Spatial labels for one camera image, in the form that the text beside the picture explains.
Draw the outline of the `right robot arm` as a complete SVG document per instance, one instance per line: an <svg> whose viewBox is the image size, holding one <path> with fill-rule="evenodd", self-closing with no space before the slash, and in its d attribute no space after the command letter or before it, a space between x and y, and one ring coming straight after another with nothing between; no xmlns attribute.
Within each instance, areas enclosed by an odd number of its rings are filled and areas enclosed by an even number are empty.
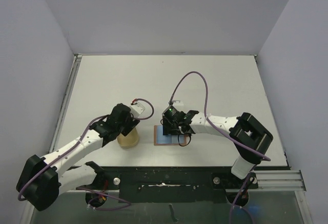
<svg viewBox="0 0 328 224"><path fill-rule="evenodd" d="M239 156L231 167L228 181L239 188L247 180L247 175L263 160L273 141L273 135L252 114L223 117L204 114L196 110L187 113L169 105L162 113L164 135L210 134L223 136L232 141Z"/></svg>

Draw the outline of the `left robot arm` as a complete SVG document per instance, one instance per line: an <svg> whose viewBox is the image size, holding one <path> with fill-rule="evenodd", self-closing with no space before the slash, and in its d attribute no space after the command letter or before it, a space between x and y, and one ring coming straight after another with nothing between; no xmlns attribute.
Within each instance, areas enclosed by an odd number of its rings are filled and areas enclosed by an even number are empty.
<svg viewBox="0 0 328 224"><path fill-rule="evenodd" d="M91 120L70 143L44 156L29 157L16 185L18 200L26 200L43 211L67 191L79 187L106 188L109 175L101 166L93 161L81 166L76 163L119 135L128 135L139 124L138 118L144 111L144 106L136 101L129 106L117 104L110 114Z"/></svg>

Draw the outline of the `tan leather card holder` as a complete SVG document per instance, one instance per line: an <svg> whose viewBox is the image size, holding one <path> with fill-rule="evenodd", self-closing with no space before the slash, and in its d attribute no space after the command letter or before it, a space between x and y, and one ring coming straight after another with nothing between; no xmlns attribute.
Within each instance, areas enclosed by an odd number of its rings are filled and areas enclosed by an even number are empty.
<svg viewBox="0 0 328 224"><path fill-rule="evenodd" d="M154 129L154 142L155 146L186 146L189 142L188 135L164 135L163 126L155 125Z"/></svg>

